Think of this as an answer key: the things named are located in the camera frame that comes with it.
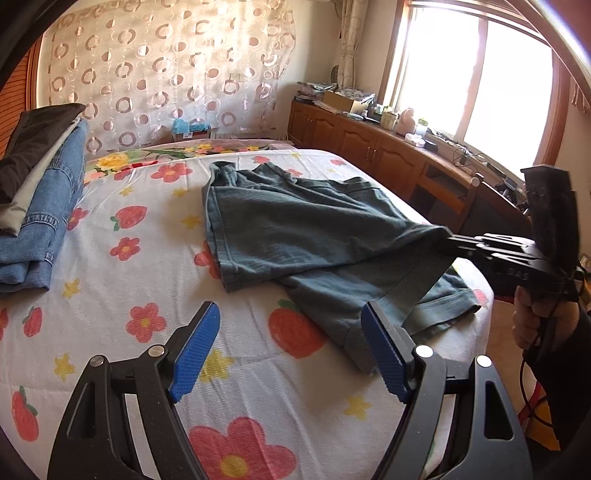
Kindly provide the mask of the person's right hand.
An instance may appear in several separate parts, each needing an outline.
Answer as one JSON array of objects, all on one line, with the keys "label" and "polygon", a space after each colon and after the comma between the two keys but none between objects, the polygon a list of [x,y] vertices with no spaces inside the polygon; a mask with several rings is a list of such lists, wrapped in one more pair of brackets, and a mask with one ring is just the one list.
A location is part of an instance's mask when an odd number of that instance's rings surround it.
[{"label": "person's right hand", "polygon": [[543,318],[556,319],[554,342],[550,350],[556,350],[568,340],[579,322],[578,303],[558,300],[556,297],[543,298],[522,286],[516,288],[514,306],[512,333],[516,345],[522,350],[538,344],[536,338]]}]

